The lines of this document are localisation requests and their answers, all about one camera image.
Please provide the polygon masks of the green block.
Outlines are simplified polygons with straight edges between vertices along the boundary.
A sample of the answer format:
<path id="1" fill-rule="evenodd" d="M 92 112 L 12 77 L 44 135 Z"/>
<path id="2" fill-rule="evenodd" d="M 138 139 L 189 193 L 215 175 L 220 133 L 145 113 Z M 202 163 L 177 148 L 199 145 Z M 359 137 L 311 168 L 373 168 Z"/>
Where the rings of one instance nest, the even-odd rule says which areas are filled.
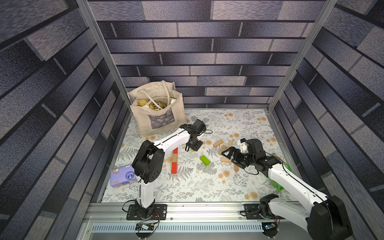
<path id="1" fill-rule="evenodd" d="M 208 165 L 211 163 L 211 161 L 210 161 L 206 156 L 204 156 L 204 155 L 202 155 L 202 156 L 200 157 L 200 160 L 202 161 L 202 163 L 203 163 L 205 166 L 208 166 Z"/>

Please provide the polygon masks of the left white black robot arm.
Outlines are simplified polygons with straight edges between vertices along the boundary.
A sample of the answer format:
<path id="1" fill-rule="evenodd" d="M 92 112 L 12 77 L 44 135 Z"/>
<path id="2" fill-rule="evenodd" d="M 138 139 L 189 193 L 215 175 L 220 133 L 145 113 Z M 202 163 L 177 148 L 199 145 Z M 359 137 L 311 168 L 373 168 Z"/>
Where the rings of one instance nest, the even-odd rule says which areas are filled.
<path id="1" fill-rule="evenodd" d="M 182 145 L 186 146 L 186 151 L 198 151 L 203 145 L 201 136 L 206 130 L 206 125 L 201 120 L 196 120 L 193 124 L 181 125 L 174 133 L 161 140 L 146 140 L 142 143 L 132 163 L 139 189 L 135 207 L 142 219 L 150 218 L 154 212 L 154 182 L 162 171 L 165 155 Z"/>

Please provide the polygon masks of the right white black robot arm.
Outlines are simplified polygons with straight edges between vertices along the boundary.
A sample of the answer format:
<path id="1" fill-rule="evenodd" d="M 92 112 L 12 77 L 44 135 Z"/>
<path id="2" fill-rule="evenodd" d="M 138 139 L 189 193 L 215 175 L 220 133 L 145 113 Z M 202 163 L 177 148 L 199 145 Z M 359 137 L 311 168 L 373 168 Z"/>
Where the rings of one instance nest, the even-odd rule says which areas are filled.
<path id="1" fill-rule="evenodd" d="M 239 148 L 230 147 L 222 156 L 241 169 L 255 167 L 258 174 L 282 186 L 301 204 L 296 206 L 276 194 L 269 194 L 260 199 L 256 211 L 246 211 L 246 216 L 284 218 L 307 231 L 313 240 L 345 240 L 353 235 L 344 202 L 337 196 L 327 196 L 294 175 L 283 160 L 264 151 L 260 140 L 241 139 Z"/>

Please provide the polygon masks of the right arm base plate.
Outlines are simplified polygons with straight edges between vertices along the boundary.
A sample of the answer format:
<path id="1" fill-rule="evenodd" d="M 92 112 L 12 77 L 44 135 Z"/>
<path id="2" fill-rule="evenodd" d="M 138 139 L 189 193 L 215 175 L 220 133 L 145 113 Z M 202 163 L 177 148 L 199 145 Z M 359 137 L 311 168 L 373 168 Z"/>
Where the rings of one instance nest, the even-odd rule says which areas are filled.
<path id="1" fill-rule="evenodd" d="M 275 220 L 277 218 L 273 214 L 263 217 L 259 204 L 244 204 L 244 210 L 240 211 L 240 215 L 246 217 L 247 220 Z"/>

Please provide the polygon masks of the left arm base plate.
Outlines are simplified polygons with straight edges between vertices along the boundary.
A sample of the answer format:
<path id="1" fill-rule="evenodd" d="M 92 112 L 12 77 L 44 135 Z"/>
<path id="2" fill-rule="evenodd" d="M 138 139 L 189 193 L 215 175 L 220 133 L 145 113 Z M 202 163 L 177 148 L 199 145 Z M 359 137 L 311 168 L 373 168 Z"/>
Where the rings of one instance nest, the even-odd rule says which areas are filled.
<path id="1" fill-rule="evenodd" d="M 140 205 L 129 205 L 127 210 L 126 220 L 128 221 L 141 221 L 141 220 L 166 220 L 168 212 L 168 205 L 154 204 L 147 209 Z"/>

